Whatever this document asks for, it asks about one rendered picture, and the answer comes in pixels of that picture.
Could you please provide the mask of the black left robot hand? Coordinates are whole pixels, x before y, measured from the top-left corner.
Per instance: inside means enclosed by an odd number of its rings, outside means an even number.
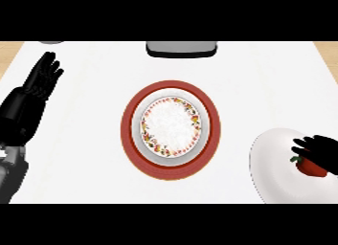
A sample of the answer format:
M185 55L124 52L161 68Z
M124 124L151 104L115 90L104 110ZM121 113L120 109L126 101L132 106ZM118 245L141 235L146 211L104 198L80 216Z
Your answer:
M62 73L55 52L45 52L24 84L0 104L0 145L24 146L31 140Z

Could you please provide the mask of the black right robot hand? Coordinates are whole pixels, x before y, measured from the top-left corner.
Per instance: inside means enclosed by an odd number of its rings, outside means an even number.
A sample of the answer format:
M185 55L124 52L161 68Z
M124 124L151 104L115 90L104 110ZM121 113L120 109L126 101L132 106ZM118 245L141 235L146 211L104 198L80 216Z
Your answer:
M291 151L338 177L338 141L321 135L292 141Z

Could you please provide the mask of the plain white plate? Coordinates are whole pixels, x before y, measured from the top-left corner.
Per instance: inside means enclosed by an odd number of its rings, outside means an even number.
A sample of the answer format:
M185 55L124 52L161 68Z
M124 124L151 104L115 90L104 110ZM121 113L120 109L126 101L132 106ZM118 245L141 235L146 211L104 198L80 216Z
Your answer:
M264 131L254 140L250 169L254 187L266 203L338 203L338 179L306 175L290 159L294 139L304 134L288 128Z

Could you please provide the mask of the floral rimmed white plate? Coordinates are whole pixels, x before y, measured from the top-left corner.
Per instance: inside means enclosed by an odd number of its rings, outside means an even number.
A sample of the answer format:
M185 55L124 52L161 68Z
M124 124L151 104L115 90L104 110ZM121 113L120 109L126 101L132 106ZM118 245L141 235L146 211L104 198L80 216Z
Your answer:
M143 96L132 116L132 138L146 160L160 167L186 164L204 149L210 117L198 97L164 88Z

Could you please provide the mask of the round red placemat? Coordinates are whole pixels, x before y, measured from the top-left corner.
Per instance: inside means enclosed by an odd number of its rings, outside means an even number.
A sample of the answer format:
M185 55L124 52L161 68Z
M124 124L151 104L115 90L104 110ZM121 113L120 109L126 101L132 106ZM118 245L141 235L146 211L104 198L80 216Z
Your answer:
M176 167L164 167L154 163L143 156L133 140L133 115L139 103L155 91L167 88L182 89L198 98L208 113L210 120L208 140L204 144L204 148L200 150L194 159ZM151 177L163 180L179 180L195 174L211 161L220 143L220 115L213 101L201 89L179 80L164 80L146 86L135 95L126 106L120 123L120 139L124 153L132 164Z

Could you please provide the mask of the grey and black appliance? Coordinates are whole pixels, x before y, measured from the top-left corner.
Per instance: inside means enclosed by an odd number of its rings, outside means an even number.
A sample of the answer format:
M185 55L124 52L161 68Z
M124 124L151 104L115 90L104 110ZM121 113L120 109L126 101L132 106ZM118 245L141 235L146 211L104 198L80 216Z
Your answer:
M148 41L146 51L152 57L200 58L217 52L217 41Z

